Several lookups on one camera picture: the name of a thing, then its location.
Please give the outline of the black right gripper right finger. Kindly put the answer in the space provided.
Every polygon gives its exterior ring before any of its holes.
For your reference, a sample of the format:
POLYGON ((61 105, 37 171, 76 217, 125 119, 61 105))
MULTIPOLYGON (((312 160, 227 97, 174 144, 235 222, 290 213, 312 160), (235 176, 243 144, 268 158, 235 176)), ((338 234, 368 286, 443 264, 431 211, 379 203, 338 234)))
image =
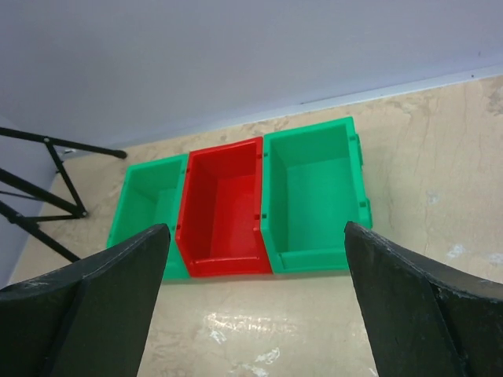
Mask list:
POLYGON ((351 279, 380 376, 500 376, 502 286, 347 223, 351 279))

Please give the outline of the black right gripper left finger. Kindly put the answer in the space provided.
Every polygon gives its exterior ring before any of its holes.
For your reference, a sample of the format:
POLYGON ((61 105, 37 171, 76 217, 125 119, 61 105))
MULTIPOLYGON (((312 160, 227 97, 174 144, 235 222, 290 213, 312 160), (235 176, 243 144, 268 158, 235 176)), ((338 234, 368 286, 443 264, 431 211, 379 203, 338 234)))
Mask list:
POLYGON ((153 225, 1 290, 3 376, 136 376, 171 234, 153 225))

